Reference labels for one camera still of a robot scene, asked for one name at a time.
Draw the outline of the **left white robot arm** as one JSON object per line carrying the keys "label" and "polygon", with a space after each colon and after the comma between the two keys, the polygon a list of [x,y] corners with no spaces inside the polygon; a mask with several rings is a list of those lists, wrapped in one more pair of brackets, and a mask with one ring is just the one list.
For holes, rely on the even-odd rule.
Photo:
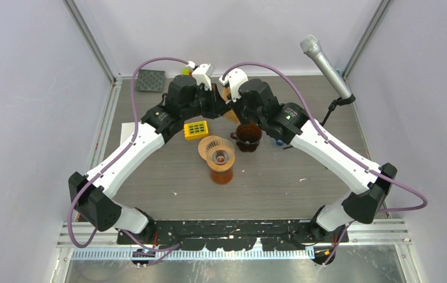
{"label": "left white robot arm", "polygon": [[138,243],[149,243],[155,232],[148,216],[115,202],[114,196],[147,157],[183,130],[186,120],[216,119],[229,109],[215,83],[207,88],[192,76],[175,77],[161,102],[145,113],[130,137],[106,160],[86,174],[74,172],[69,177],[74,209],[100,232],[128,230]]}

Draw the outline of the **coffee filter box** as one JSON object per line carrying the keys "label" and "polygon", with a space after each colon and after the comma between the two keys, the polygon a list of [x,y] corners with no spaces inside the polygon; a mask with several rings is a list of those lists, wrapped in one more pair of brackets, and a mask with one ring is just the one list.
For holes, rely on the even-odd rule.
{"label": "coffee filter box", "polygon": [[134,122],[122,123],[120,130],[120,144],[127,140],[131,140],[131,135],[134,133]]}

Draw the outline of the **amber glass carafe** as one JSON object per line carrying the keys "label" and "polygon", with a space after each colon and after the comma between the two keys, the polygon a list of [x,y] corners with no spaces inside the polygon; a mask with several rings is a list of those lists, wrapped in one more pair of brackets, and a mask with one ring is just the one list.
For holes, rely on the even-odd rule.
{"label": "amber glass carafe", "polygon": [[234,174],[232,169],[228,169],[224,172],[217,172],[214,170],[210,171],[211,180],[217,185],[225,185],[229,183],[232,180],[233,175]]}

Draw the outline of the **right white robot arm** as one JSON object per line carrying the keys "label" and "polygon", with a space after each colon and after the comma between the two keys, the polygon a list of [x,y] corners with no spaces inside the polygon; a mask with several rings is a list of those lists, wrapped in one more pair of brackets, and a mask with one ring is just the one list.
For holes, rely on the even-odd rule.
{"label": "right white robot arm", "polygon": [[268,136],[306,153],[349,188],[344,197],[316,211],[309,223],[313,239],[325,242],[343,225],[374,221],[397,175],[393,164],[378,164],[358,154],[324,129],[304,107],[280,103],[260,79],[243,82],[239,97],[234,95],[233,88],[223,91],[226,104],[242,124],[254,123]]}

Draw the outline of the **clear glass dripper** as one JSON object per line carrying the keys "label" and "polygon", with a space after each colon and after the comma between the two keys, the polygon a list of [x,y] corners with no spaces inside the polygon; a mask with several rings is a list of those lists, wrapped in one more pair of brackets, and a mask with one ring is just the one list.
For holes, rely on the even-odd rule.
{"label": "clear glass dripper", "polygon": [[206,161],[216,165],[229,163],[235,157],[231,141],[220,137],[214,138],[205,146]]}

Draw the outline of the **wooden ring holder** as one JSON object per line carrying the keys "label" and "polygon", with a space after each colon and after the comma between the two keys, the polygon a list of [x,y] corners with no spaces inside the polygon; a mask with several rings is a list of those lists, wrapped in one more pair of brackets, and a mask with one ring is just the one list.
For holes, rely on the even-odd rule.
{"label": "wooden ring holder", "polygon": [[224,157],[217,155],[216,157],[208,157],[206,163],[209,168],[215,172],[226,172],[232,169],[235,163],[235,157]]}

